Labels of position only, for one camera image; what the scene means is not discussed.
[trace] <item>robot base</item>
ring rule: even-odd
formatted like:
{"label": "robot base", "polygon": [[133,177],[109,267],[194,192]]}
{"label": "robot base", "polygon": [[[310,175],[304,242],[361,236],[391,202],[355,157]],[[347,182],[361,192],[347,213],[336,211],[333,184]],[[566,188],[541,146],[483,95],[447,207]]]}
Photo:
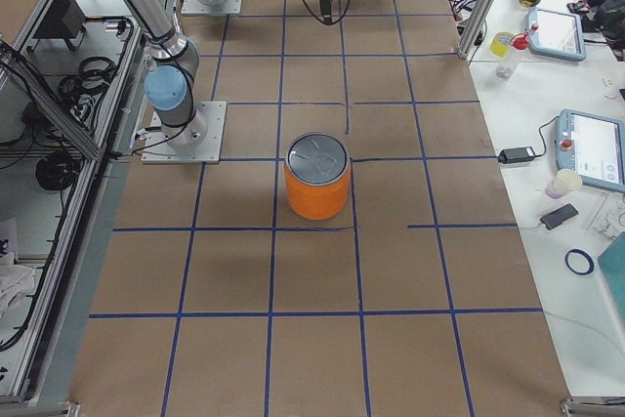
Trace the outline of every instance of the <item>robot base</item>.
{"label": "robot base", "polygon": [[243,0],[228,0],[220,5],[204,5],[198,0],[185,0],[181,15],[185,17],[240,14]]}
{"label": "robot base", "polygon": [[[145,164],[180,164],[180,163],[219,163],[222,152],[222,138],[226,123],[226,102],[198,102],[197,112],[204,115],[208,123],[207,135],[197,146],[188,152],[182,152],[169,143],[160,144],[147,149],[141,157]],[[150,126],[160,126],[160,119],[154,113]],[[165,139],[161,132],[150,133],[146,146],[157,144]]]}

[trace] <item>blue joint cap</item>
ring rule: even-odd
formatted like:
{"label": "blue joint cap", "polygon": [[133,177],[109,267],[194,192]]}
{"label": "blue joint cap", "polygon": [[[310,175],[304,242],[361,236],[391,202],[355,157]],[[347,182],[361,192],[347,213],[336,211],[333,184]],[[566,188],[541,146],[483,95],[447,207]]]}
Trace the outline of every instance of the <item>blue joint cap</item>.
{"label": "blue joint cap", "polygon": [[171,111],[187,96],[187,81],[177,68],[161,65],[147,75],[144,92],[156,109]]}

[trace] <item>white table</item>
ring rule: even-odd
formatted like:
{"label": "white table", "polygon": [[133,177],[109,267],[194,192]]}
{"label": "white table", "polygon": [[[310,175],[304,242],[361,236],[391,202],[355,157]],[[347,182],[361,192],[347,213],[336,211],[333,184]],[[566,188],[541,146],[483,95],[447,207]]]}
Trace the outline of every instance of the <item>white table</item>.
{"label": "white table", "polygon": [[[571,0],[543,0],[543,8],[565,11]],[[494,34],[520,32],[527,9],[518,0],[495,0],[487,17],[487,35],[471,63],[471,73],[495,150],[533,146],[540,151],[538,127],[572,108],[625,120],[625,64],[605,45],[587,44],[587,59],[567,63],[527,52],[509,80],[495,76],[498,58],[488,48]],[[586,35],[600,39],[599,35]],[[605,80],[616,87],[605,87]],[[556,174],[555,126],[543,130],[547,154],[521,167],[501,166],[523,245],[545,310],[562,372],[573,396],[625,396],[625,328],[599,269],[577,276],[564,265],[571,248],[595,261],[610,240],[590,227],[608,192],[583,187],[554,200],[544,188]],[[572,203],[579,216],[547,231],[541,215]]]}

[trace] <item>silver lid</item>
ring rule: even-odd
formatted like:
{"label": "silver lid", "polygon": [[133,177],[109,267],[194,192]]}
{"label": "silver lid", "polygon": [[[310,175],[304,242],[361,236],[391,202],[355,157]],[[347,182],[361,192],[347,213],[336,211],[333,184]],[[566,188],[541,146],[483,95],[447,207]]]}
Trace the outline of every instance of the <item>silver lid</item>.
{"label": "silver lid", "polygon": [[306,134],[291,144],[286,162],[298,180],[308,185],[323,186],[343,176],[348,155],[343,144],[333,137]]}

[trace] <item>orange can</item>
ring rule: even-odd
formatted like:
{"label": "orange can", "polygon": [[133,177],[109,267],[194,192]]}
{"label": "orange can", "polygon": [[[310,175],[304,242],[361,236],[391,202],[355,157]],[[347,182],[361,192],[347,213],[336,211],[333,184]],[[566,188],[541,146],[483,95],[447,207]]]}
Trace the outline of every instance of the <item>orange can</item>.
{"label": "orange can", "polygon": [[291,208],[310,220],[337,215],[348,200],[352,167],[345,146],[325,134],[298,137],[284,161]]}

